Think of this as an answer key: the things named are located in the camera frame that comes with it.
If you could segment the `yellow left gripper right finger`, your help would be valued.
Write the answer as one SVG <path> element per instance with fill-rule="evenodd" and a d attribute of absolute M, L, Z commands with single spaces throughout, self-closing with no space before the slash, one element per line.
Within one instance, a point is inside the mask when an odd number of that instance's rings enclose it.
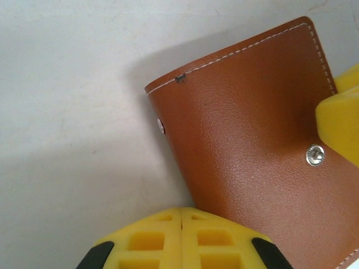
<path fill-rule="evenodd" d="M 292 268 L 266 235 L 195 208 L 182 209 L 183 268 Z"/>

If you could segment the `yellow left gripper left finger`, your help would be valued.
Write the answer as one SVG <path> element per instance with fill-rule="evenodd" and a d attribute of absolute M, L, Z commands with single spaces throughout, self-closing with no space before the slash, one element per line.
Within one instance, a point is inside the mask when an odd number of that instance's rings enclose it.
<path fill-rule="evenodd" d="M 182 210 L 171 208 L 97 240 L 77 268 L 182 268 Z"/>

